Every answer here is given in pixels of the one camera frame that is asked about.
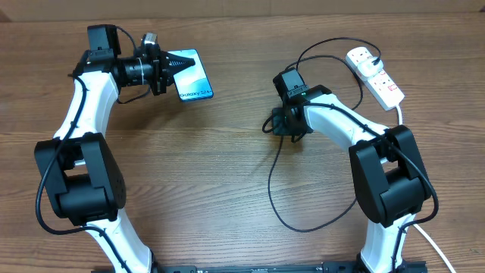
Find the blue Galaxy smartphone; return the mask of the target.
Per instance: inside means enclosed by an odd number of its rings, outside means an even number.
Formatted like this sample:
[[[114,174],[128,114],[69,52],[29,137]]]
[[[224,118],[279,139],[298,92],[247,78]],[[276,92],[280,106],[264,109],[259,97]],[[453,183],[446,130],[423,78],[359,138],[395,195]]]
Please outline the blue Galaxy smartphone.
[[[184,58],[192,58],[195,64],[174,75],[174,83],[180,100],[189,102],[211,99],[213,89],[205,73],[205,68],[196,49],[170,51],[171,54]]]

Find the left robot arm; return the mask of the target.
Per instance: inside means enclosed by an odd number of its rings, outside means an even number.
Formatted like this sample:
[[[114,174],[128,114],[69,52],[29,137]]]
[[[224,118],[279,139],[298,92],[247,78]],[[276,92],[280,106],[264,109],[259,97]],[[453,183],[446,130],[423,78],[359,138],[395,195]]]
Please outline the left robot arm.
[[[158,96],[177,74],[199,71],[198,55],[160,49],[153,33],[143,36],[130,57],[121,57],[112,24],[87,28],[89,49],[70,73],[74,95],[63,124],[34,149],[41,181],[35,213],[48,233],[90,234],[111,261],[114,272],[161,272],[154,253],[137,235],[127,216],[127,190],[105,140],[111,109],[128,86],[148,86]]]

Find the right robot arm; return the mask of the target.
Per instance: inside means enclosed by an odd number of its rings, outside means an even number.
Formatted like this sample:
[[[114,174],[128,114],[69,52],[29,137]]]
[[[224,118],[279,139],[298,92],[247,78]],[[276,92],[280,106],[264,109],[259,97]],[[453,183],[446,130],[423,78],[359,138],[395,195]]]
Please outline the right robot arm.
[[[427,176],[412,132],[363,118],[325,86],[308,87],[291,67],[273,84],[282,100],[270,131],[292,142],[320,132],[349,154],[355,201],[368,218],[365,244],[354,262],[325,262],[325,272],[426,272],[425,262],[407,262],[402,248],[408,227],[433,219],[437,193]]]

